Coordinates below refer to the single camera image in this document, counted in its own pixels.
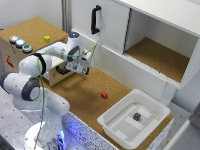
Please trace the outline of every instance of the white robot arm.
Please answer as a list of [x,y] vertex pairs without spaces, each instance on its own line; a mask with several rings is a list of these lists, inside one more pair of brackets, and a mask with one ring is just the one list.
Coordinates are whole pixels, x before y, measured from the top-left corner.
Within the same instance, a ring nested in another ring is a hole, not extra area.
[[[62,74],[69,71],[88,74],[89,69],[94,66],[93,59],[91,58],[92,53],[83,48],[78,33],[69,34],[67,44],[54,42],[42,48],[19,63],[19,73],[4,73],[1,76],[1,87],[7,93],[14,96],[13,102],[17,109],[41,110],[43,108],[43,90],[37,79],[37,76],[40,75],[37,59],[39,57],[40,69],[42,74],[44,74],[51,69],[52,55],[68,62],[64,69],[57,68]],[[41,129],[36,150],[66,149],[64,142],[60,142],[62,140],[58,140],[58,137],[60,137],[62,132],[61,117],[69,111],[70,105],[64,98],[49,89],[45,89],[44,94],[46,120]],[[34,149],[37,133],[38,131],[34,131],[34,139],[25,138],[25,150]]]

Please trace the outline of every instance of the wooden box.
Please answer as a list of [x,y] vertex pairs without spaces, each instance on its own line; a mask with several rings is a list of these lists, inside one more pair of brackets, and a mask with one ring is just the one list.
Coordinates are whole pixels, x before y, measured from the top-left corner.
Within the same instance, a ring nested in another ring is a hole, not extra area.
[[[23,53],[21,49],[16,48],[15,45],[10,44],[9,39],[12,35],[17,35],[20,39],[24,39],[26,44],[30,44],[32,46],[33,51],[26,54]],[[44,40],[44,36],[46,35],[51,37],[51,41],[49,43],[46,43]],[[19,72],[18,65],[22,59],[37,52],[53,41],[59,40],[67,43],[67,36],[68,34],[66,32],[60,30],[40,17],[35,17],[0,31],[0,51],[5,71]],[[62,66],[66,63],[66,61],[58,59],[56,59],[56,62],[53,62],[54,65],[52,65],[52,68],[49,71],[49,77],[45,77],[49,80],[50,86],[72,74],[68,73],[66,75],[61,75],[56,71],[55,67],[57,65]]]

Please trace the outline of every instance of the green cable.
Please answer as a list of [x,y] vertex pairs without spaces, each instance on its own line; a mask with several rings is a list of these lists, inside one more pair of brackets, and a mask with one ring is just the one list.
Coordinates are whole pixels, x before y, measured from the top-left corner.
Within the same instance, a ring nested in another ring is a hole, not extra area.
[[[42,55],[44,54],[55,54],[55,55],[61,55],[61,56],[66,56],[66,57],[79,57],[79,56],[83,56],[87,53],[89,53],[90,51],[93,50],[92,52],[92,56],[90,58],[90,64],[91,64],[91,61],[92,61],[92,57],[93,57],[93,54],[94,54],[94,51],[97,47],[97,44],[98,44],[99,41],[97,41],[97,43],[87,52],[83,53],[83,54],[80,54],[80,55],[77,55],[77,56],[73,56],[73,55],[63,55],[63,54],[59,54],[59,53],[53,53],[53,52],[45,52],[45,53],[42,53]],[[39,70],[39,74],[40,74],[40,79],[41,79],[41,82],[42,82],[42,89],[43,89],[43,105],[42,105],[42,119],[41,119],[41,124],[40,124],[40,129],[38,131],[38,134],[37,134],[37,139],[36,139],[36,142],[35,142],[35,147],[34,147],[34,150],[36,148],[36,145],[37,145],[37,142],[38,142],[38,138],[39,138],[39,135],[40,135],[40,131],[41,131],[41,128],[42,128],[42,122],[43,122],[43,118],[44,118],[44,101],[45,101],[45,93],[44,93],[44,83],[43,83],[43,79],[42,79],[42,74],[41,74],[41,71],[40,71],[40,63],[39,63],[39,58],[37,59],[37,64],[38,64],[38,70]]]
[[44,83],[43,83],[42,74],[41,74],[41,71],[40,71],[39,57],[38,57],[38,59],[37,59],[37,64],[38,64],[38,70],[39,70],[39,73],[40,73],[40,79],[41,79],[41,82],[42,82],[43,104],[42,104],[42,119],[41,119],[40,129],[39,129],[39,132],[38,132],[38,134],[37,134],[37,139],[36,139],[36,142],[35,142],[34,150],[35,150],[35,148],[36,148],[36,145],[37,145],[37,142],[38,142],[38,138],[39,138],[39,135],[40,135],[40,131],[41,131],[41,128],[42,128],[42,122],[43,122],[43,117],[44,117],[44,101],[45,101]]

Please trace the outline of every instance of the cabinet door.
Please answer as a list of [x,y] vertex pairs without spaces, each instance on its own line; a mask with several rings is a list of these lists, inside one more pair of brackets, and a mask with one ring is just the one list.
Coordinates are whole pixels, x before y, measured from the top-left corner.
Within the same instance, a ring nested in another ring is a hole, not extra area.
[[[99,33],[91,33],[92,10],[96,12],[96,28]],[[129,18],[129,8],[113,0],[73,0],[72,28],[106,48],[122,54]]]

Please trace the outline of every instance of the red ball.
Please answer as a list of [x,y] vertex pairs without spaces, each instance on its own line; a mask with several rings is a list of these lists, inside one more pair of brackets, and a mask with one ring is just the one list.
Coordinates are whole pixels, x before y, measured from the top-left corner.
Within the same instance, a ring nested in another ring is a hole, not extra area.
[[107,92],[102,92],[101,93],[101,97],[106,99],[108,97],[108,93]]

